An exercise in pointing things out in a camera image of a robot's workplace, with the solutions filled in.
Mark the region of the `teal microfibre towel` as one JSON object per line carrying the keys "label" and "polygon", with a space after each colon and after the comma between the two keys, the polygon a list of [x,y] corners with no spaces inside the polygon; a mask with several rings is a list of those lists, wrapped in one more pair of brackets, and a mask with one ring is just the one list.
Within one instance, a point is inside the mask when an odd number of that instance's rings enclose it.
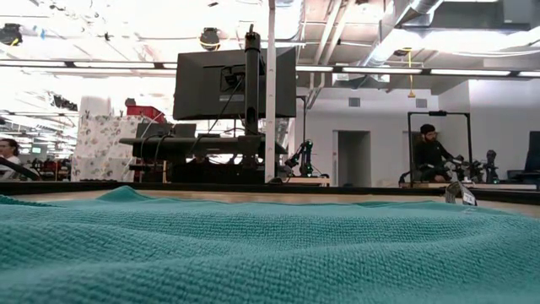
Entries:
{"label": "teal microfibre towel", "polygon": [[540,219],[430,201],[0,195],[0,304],[540,304]]}

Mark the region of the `wooden background table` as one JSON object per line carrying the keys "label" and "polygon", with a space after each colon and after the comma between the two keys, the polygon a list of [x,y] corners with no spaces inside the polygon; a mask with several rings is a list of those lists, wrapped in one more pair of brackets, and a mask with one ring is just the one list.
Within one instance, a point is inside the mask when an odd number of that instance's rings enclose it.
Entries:
{"label": "wooden background table", "polygon": [[316,185],[318,187],[329,187],[331,184],[330,178],[324,176],[290,176],[286,177],[283,182],[288,184]]}

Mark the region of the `black computer tower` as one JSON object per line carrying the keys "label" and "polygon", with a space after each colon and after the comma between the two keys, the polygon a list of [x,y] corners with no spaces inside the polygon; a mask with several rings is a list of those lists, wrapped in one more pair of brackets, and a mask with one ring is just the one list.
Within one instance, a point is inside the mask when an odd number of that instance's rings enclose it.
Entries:
{"label": "black computer tower", "polygon": [[264,171],[246,169],[242,164],[214,164],[209,161],[174,164],[170,177],[176,183],[263,184]]}

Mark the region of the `black monitor stand pole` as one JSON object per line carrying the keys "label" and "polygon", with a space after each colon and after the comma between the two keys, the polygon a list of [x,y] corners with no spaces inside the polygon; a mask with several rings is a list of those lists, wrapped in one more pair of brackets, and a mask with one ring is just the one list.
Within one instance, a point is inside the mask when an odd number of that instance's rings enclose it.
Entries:
{"label": "black monitor stand pole", "polygon": [[246,136],[258,134],[258,103],[261,37],[251,24],[245,35],[245,130]]}

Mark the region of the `grey desk with black legs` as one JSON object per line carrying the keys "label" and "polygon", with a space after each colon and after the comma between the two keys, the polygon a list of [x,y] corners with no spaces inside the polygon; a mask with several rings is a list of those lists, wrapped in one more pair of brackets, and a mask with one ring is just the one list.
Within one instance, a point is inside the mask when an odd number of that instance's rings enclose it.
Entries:
{"label": "grey desk with black legs", "polygon": [[195,155],[242,155],[252,156],[257,165],[266,164],[266,139],[264,135],[247,135],[236,138],[199,138],[154,136],[148,138],[121,138],[120,144],[132,146],[132,155],[145,164],[155,166],[160,161],[185,164],[188,156]]}

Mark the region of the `dark laptop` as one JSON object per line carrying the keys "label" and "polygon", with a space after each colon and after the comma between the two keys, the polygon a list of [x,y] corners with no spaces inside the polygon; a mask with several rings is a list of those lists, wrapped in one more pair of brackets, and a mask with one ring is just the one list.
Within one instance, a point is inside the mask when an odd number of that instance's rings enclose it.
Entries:
{"label": "dark laptop", "polygon": [[194,138],[197,130],[195,123],[178,123],[172,128],[172,134],[177,138]]}
{"label": "dark laptop", "polygon": [[136,137],[147,138],[152,136],[163,136],[166,135],[172,127],[173,125],[169,123],[141,122],[138,124]]}

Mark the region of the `black computer monitor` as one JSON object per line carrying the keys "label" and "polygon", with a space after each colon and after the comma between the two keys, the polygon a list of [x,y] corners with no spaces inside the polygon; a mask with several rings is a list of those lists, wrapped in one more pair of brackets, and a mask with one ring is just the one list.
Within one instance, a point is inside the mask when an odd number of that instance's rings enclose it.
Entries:
{"label": "black computer monitor", "polygon": [[[296,51],[276,50],[275,117],[296,116]],[[180,53],[173,118],[236,119],[245,116],[246,54],[243,50]]]}

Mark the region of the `round black ceiling lamp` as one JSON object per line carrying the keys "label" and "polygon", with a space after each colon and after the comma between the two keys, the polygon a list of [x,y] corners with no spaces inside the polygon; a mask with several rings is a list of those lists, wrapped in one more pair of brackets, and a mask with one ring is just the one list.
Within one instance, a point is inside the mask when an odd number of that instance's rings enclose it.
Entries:
{"label": "round black ceiling lamp", "polygon": [[199,44],[208,52],[217,51],[220,48],[218,29],[213,27],[204,28],[199,36]]}
{"label": "round black ceiling lamp", "polygon": [[7,46],[18,46],[23,42],[20,24],[6,23],[0,28],[0,42]]}

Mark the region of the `red box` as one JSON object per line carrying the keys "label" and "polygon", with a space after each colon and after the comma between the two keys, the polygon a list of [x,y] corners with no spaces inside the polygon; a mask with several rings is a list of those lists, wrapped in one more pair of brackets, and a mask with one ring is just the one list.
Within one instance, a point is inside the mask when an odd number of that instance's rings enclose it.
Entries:
{"label": "red box", "polygon": [[133,98],[126,98],[125,106],[128,116],[147,117],[157,123],[165,122],[165,114],[153,106],[140,106]]}

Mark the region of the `person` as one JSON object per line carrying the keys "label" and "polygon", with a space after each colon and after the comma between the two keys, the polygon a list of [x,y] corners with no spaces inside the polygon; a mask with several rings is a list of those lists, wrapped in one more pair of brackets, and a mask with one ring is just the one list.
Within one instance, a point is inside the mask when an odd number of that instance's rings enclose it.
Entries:
{"label": "person", "polygon": [[421,140],[415,145],[413,163],[420,172],[421,182],[448,182],[451,177],[444,168],[454,156],[437,139],[435,126],[424,124],[420,128]]}
{"label": "person", "polygon": [[16,165],[20,165],[19,145],[11,138],[0,139],[0,158],[4,158]]}

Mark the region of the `floral cloth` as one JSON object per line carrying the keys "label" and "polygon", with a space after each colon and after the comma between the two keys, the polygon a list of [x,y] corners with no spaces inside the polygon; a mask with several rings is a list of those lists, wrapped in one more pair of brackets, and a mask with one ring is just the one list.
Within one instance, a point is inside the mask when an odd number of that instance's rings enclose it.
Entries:
{"label": "floral cloth", "polygon": [[71,181],[131,182],[132,146],[120,140],[135,138],[141,122],[145,119],[138,116],[83,116],[72,157]]}

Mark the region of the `background robot arms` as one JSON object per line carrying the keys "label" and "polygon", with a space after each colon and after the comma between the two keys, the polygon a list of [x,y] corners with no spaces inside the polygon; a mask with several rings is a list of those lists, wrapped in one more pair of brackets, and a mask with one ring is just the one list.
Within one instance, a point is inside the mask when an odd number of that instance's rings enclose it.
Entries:
{"label": "background robot arms", "polygon": [[459,182],[498,184],[500,182],[497,173],[499,167],[494,163],[496,156],[497,153],[490,149],[484,161],[465,161],[462,155],[458,155],[449,162],[453,165],[451,170],[456,173]]}

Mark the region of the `white vertical post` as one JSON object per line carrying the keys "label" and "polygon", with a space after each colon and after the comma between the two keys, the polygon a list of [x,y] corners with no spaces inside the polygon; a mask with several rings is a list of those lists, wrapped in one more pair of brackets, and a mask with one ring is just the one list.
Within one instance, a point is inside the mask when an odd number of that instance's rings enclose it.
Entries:
{"label": "white vertical post", "polygon": [[276,47],[275,47],[275,0],[267,0],[267,75],[266,75],[266,136],[265,136],[265,182],[275,177],[275,104],[276,104]]}

